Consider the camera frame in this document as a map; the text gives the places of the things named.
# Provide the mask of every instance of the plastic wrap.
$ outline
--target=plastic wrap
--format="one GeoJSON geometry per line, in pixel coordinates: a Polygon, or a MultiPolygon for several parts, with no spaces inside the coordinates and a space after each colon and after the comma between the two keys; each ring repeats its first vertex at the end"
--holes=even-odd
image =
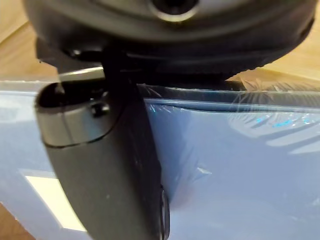
{"type": "Polygon", "coordinates": [[[170,240],[319,238],[319,93],[140,88],[170,240]]]}
{"type": "MultiPolygon", "coordinates": [[[[0,202],[37,239],[88,240],[37,186],[55,179],[33,112],[42,86],[1,86],[0,202]]],[[[169,196],[170,240],[319,239],[319,93],[139,87],[169,196]]]]}

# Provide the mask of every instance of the clear plastic film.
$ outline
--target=clear plastic film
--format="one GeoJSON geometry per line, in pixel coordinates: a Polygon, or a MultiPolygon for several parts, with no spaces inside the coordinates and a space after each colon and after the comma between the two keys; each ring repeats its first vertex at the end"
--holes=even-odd
{"type": "MultiPolygon", "coordinates": [[[[169,239],[318,240],[317,88],[236,82],[220,89],[139,86],[170,202],[169,239]]],[[[62,198],[47,196],[48,184],[59,182],[33,110],[43,85],[1,85],[0,202],[36,238],[91,239],[55,208],[62,198]]]]}
{"type": "Polygon", "coordinates": [[[169,195],[170,240],[319,238],[320,94],[281,84],[140,86],[169,195]]]}

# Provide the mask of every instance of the wooden floor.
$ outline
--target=wooden floor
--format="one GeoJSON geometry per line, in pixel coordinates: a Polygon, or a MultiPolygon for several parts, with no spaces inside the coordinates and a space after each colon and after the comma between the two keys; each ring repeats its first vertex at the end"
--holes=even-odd
{"type": "MultiPolygon", "coordinates": [[[[56,70],[40,64],[35,56],[35,34],[21,0],[0,0],[0,77],[21,80],[28,76],[54,76],[56,70]]],[[[287,56],[233,78],[248,90],[278,90],[294,86],[320,88],[320,14],[308,39],[287,56]]],[[[24,228],[0,204],[0,240],[32,240],[24,228]]]]}
{"type": "Polygon", "coordinates": [[[1,204],[0,240],[34,240],[1,204]]]}

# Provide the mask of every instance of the black device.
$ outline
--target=black device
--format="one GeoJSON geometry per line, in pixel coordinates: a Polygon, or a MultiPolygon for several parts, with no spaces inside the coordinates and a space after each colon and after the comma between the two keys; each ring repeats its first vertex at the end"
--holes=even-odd
{"type": "Polygon", "coordinates": [[[137,84],[219,86],[293,50],[317,0],[25,0],[57,67],[35,109],[52,166],[95,240],[164,240],[169,202],[137,84]]]}

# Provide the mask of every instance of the wooden surface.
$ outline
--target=wooden surface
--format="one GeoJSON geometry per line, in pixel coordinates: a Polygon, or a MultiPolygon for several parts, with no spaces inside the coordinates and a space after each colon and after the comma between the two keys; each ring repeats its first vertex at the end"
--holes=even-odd
{"type": "Polygon", "coordinates": [[[34,240],[1,204],[0,240],[34,240]]]}

